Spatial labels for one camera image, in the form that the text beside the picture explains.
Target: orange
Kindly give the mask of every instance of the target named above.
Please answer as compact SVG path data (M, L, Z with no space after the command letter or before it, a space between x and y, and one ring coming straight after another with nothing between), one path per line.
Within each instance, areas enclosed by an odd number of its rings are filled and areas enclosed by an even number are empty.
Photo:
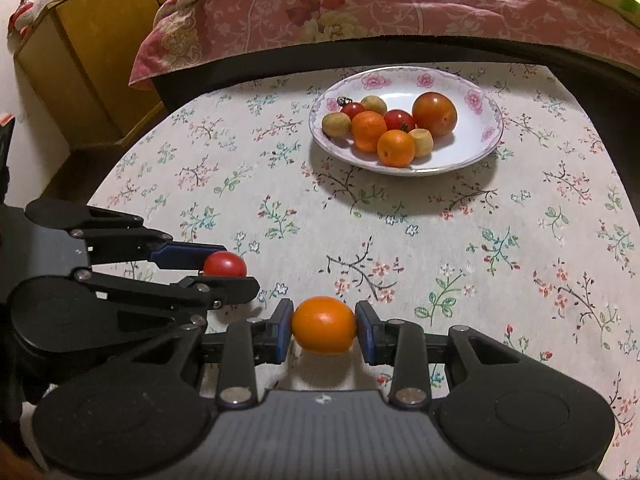
M353 344L356 317L343 302L318 296L300 303L291 318L291 331L308 352L338 355Z
M406 168L415 156L414 139L402 130L389 130L378 141L378 156L385 166Z
M375 153L378 139L386 132L382 115L371 110L360 112L351 121L351 135L356 148L363 152Z

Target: blue gripper pad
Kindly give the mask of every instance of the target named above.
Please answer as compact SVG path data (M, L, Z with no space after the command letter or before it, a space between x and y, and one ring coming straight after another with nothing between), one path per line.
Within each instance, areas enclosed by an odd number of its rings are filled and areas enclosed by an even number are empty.
M270 322L277 325L276 363L283 363L287 358L291 343L291 317L293 316L293 301L280 300Z
M149 261L160 269L200 270L212 253L226 251L222 245L167 242L157 251L152 251Z
M367 307L372 307L366 301L356 303L356 325L358 327L358 343L364 362L371 364L375 362L376 347L373 344L373 325L370 316L367 314Z

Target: floral plate rim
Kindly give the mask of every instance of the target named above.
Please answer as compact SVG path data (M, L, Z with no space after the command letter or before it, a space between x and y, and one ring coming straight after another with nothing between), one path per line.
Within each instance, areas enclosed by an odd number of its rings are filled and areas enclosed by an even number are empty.
M467 159L467 160L462 160L461 162L457 162L455 164L446 164L444 166L436 166L434 168L391 168L388 166L373 166L371 165L371 163L367 160L358 160L358 159L352 159L352 158L348 158L346 156L344 156L342 153L340 153L337 150L337 146L335 146L333 143L331 143L328 138L324 135L324 133L322 133L322 131L318 130L318 128L315 127L315 122L316 122L316 116L318 114L318 111L321 107L322 104L322 100L325 98L327 92L331 89L335 89L338 86L342 86L354 79L358 79L358 78L362 78L365 74L368 73L372 73L372 72L381 72L381 71L393 71L393 72L400 72L402 70L408 70L411 72L414 72L416 70L423 70L426 72L437 72L441 75L443 75L444 77L450 78L450 79L454 79L458 82L461 82L462 84L469 86L472 89L475 89L476 91L480 92L482 94L482 97L487 99L489 102L489 106L493 109L497 111L496 114L496 127L499 130L499 134L497 134L491 142L489 142L487 144L487 146L478 153L477 156L474 156L473 158ZM478 85L476 85L475 83L473 83L472 81L469 81L468 79L463 78L462 76L459 76L457 74L452 74L449 72L444 72L444 70L439 70L437 68L430 68L430 67L426 67L426 66L417 66L417 65L389 65L389 66L380 66L380 67L376 67L376 68L370 68L369 70L363 70L362 72L358 72L355 74L352 74L350 76L347 76L343 79L341 79L340 81L334 83L333 85L331 85L327 90L325 90L324 92L322 92L322 94L320 94L316 100L314 101L311 110L309 110L309 118L308 118L308 124L309 124L309 129L311 130L311 134L315 140L315 142L322 148L324 149L327 153L329 153L329 155L334 156L335 158L338 158L339 160L346 162L347 164L351 164L352 166L356 166L358 168L362 168L363 170L369 170L372 171L374 173L381 173L381 174L388 174L388 175L393 175L393 176L430 176L430 175L436 175L436 174L443 174L443 173L448 173L449 171L455 171L455 170L460 170L461 168L466 168L467 166L471 166L472 164L475 164L476 162L479 162L480 160L482 160L483 158L485 158L487 155L489 155L489 153L491 153L494 148L500 143L500 140L502 140L502 134L504 133L504 118L502 116L502 111L500 110L500 107L497 105L497 103L491 98L489 97L486 92L481 89Z

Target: tablecloth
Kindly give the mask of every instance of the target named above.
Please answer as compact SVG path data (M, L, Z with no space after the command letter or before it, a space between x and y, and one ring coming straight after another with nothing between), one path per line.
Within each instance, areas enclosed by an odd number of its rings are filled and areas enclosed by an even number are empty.
M395 178L334 160L308 110L364 67L256 80L205 94L143 137L91 204L140 214L178 240L225 244L261 290L209 315L209 329L269 317L281 298L369 300L428 332L467 324L600 392L616 432L601 472L640 474L638 221L598 133L552 73L522 64L433 65L502 109L500 145L449 174ZM146 262L100 270L174 282ZM358 346L319 357L292 345L257 368L263 388L388 389ZM206 382L214 385L215 371ZM436 396L447 393L432 367Z

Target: cherry tomato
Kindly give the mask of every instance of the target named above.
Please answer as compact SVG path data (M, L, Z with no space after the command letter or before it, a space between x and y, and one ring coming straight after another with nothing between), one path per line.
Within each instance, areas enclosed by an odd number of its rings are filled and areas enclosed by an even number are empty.
M246 263L237 254L218 251L207 256L202 268L205 276L246 276Z
M385 114L385 123L389 130L402 130L405 133L415 128L414 118L404 110L389 110Z
M353 118L359 114L360 112L363 112L364 106L361 103L347 103L342 107L342 110L340 110L343 114L347 114L349 116L349 118L353 121Z

